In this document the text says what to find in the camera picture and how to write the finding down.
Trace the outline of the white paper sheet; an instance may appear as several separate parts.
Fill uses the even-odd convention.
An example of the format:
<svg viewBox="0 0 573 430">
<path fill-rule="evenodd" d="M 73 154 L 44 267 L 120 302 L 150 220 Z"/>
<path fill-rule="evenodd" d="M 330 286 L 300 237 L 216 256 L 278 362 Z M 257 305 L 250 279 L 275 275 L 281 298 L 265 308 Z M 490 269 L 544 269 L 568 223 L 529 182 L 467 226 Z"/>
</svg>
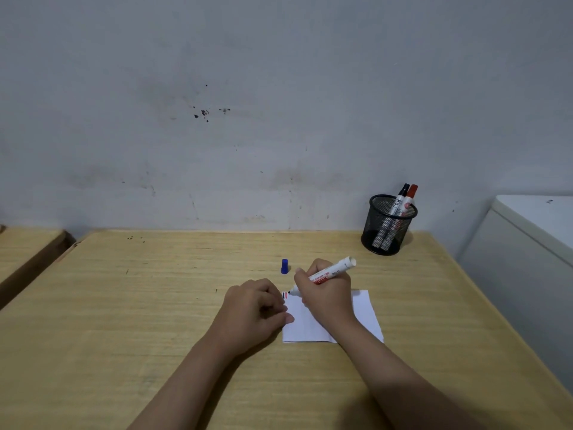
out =
<svg viewBox="0 0 573 430">
<path fill-rule="evenodd" d="M 358 321 L 378 340 L 384 342 L 381 327 L 370 302 L 369 292 L 353 289 L 351 295 L 354 314 Z M 288 307 L 288 313 L 295 318 L 293 323 L 283 328 L 283 342 L 337 342 L 314 318 L 300 296 L 283 292 L 283 298 Z"/>
</svg>

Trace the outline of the person's left forearm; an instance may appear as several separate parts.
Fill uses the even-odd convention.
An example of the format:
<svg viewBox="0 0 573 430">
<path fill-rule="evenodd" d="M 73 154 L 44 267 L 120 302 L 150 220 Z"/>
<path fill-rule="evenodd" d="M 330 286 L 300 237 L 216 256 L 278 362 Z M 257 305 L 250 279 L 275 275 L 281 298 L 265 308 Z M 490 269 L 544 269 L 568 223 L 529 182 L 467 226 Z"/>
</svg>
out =
<svg viewBox="0 0 573 430">
<path fill-rule="evenodd" d="M 127 430 L 193 430 L 219 377 L 246 350 L 205 335 Z"/>
</svg>

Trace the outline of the black mesh pen holder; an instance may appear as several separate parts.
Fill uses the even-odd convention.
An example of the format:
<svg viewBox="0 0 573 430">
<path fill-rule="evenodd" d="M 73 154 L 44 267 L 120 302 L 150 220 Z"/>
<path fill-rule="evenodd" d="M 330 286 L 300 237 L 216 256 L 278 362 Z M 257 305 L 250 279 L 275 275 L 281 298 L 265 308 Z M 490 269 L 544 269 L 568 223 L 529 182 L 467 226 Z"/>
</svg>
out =
<svg viewBox="0 0 573 430">
<path fill-rule="evenodd" d="M 412 220 L 418 216 L 415 205 L 408 206 L 405 212 L 391 213 L 395 198 L 393 195 L 378 194 L 369 200 L 361 243 L 367 250 L 378 255 L 397 254 Z"/>
</svg>

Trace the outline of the white marker pen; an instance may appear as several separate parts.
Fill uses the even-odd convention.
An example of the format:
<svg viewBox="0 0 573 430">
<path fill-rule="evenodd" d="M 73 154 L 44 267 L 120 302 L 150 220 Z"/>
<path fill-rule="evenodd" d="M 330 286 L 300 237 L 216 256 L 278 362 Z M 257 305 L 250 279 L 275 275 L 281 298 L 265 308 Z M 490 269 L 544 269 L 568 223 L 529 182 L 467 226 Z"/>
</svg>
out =
<svg viewBox="0 0 573 430">
<path fill-rule="evenodd" d="M 326 267 L 319 272 L 310 275 L 309 280 L 314 284 L 322 284 L 330 279 L 356 267 L 357 261 L 353 257 L 346 257 L 329 267 Z"/>
</svg>

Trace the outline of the black capped marker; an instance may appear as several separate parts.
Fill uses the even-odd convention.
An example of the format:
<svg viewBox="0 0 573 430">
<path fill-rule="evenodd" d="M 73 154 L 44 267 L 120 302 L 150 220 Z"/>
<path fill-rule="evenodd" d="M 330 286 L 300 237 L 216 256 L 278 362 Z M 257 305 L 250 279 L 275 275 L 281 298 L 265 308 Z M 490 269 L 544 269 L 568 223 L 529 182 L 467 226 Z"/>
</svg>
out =
<svg viewBox="0 0 573 430">
<path fill-rule="evenodd" d="M 386 217 L 384 219 L 382 224 L 382 229 L 378 231 L 376 238 L 372 242 L 372 246 L 374 248 L 379 249 L 382 247 L 384 240 L 387 239 L 388 235 L 390 234 L 390 231 L 393 229 L 393 227 L 395 226 L 395 222 L 397 221 L 394 218 L 394 216 L 402 215 L 403 204 L 405 202 L 405 198 L 409 189 L 410 189 L 410 184 L 405 183 L 399 194 L 396 196 L 392 204 L 392 207 L 389 211 L 390 218 Z"/>
</svg>

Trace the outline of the person's right forearm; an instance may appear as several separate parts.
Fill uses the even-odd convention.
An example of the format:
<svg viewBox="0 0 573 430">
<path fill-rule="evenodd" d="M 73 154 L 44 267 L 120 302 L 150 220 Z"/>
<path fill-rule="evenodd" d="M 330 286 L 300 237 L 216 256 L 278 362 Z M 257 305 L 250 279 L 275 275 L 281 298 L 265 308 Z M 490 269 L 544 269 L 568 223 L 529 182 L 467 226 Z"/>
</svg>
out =
<svg viewBox="0 0 573 430">
<path fill-rule="evenodd" d="M 394 430 L 484 430 L 355 318 L 327 328 Z"/>
</svg>

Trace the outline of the white cabinet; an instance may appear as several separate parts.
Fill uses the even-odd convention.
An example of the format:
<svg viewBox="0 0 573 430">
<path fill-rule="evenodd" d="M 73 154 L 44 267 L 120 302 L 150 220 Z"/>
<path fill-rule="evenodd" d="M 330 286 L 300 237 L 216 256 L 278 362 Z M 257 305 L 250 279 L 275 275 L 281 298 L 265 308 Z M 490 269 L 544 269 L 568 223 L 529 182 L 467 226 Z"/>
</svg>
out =
<svg viewBox="0 0 573 430">
<path fill-rule="evenodd" d="M 498 195 L 460 257 L 573 396 L 573 195 Z"/>
</svg>

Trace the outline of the person's right hand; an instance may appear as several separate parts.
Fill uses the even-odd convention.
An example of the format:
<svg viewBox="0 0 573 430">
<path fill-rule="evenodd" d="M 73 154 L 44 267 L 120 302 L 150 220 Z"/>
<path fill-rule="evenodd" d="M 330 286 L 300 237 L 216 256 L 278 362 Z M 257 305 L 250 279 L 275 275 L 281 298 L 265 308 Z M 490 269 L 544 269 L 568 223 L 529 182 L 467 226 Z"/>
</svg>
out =
<svg viewBox="0 0 573 430">
<path fill-rule="evenodd" d="M 341 333 L 355 330 L 359 322 L 353 310 L 351 279 L 347 273 L 338 274 L 321 284 L 310 280 L 310 276 L 331 265 L 329 261 L 316 259 L 307 271 L 297 268 L 295 284 L 314 318 L 337 339 Z"/>
</svg>

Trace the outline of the person's left hand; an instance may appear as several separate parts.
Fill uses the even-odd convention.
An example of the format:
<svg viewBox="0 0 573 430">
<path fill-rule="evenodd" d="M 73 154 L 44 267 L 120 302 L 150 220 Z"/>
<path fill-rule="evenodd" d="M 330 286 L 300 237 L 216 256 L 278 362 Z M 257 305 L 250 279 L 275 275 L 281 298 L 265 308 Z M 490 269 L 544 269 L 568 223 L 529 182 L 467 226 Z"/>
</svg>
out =
<svg viewBox="0 0 573 430">
<path fill-rule="evenodd" d="M 207 336 L 229 358 L 246 353 L 282 328 L 268 328 L 268 317 L 288 312 L 284 298 L 269 279 L 230 287 Z"/>
</svg>

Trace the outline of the red capped marker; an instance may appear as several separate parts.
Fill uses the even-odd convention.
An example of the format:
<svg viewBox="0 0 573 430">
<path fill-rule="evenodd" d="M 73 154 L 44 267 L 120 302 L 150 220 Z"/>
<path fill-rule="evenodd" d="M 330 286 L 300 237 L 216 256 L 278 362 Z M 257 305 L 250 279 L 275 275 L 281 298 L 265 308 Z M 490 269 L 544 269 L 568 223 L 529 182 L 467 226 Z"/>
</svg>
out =
<svg viewBox="0 0 573 430">
<path fill-rule="evenodd" d="M 407 192 L 405 202 L 403 204 L 403 213 L 400 217 L 405 217 L 407 215 L 408 209 L 412 204 L 417 189 L 418 189 L 417 185 L 410 185 L 410 189 Z M 396 220 L 397 221 L 395 222 L 395 226 L 390 231 L 390 234 L 388 235 L 387 239 L 384 240 L 383 245 L 381 247 L 384 251 L 388 251 L 390 249 L 394 237 L 396 236 L 397 232 L 400 230 L 404 222 L 404 220 L 402 219 L 396 219 Z"/>
</svg>

